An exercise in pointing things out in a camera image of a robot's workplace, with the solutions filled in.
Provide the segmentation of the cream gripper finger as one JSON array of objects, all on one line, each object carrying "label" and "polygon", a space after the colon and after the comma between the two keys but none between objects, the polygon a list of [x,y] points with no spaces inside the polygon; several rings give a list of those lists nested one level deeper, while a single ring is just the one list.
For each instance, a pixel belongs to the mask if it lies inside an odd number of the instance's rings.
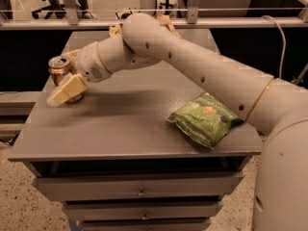
[{"label": "cream gripper finger", "polygon": [[47,104],[58,107],[68,101],[77,101],[87,87],[88,81],[82,74],[67,73],[47,98]]},{"label": "cream gripper finger", "polygon": [[75,49],[69,52],[63,53],[63,56],[68,60],[69,64],[75,64],[80,49]]}]

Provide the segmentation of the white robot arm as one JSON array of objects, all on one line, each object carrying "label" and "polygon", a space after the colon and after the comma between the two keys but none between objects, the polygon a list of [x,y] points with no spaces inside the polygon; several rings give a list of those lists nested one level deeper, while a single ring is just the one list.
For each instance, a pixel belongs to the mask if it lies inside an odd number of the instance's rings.
[{"label": "white robot arm", "polygon": [[134,13],[119,33],[82,48],[47,102],[57,107],[123,69],[165,61],[267,135],[257,172],[253,231],[308,231],[308,90],[180,38]]}]

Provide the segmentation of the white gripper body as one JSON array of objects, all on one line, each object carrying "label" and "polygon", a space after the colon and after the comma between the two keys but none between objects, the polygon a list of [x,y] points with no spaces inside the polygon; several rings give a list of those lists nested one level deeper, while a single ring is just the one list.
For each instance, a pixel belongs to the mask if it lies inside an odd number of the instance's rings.
[{"label": "white gripper body", "polygon": [[100,60],[97,41],[81,49],[77,54],[75,67],[89,82],[93,83],[101,82],[112,76]]}]

